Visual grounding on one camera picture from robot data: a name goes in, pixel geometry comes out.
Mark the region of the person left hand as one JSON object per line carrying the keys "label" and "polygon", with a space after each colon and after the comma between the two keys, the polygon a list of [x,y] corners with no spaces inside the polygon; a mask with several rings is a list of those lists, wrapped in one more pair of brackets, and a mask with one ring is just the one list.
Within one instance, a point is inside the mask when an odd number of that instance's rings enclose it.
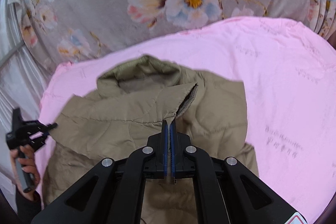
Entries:
{"label": "person left hand", "polygon": [[[25,193],[22,190],[21,182],[19,180],[16,160],[23,165],[22,171],[30,173],[34,176],[34,187],[30,192]],[[35,164],[35,153],[30,145],[20,146],[19,149],[10,150],[10,161],[13,169],[15,183],[20,194],[29,201],[34,200],[34,192],[40,182],[40,174]]]}

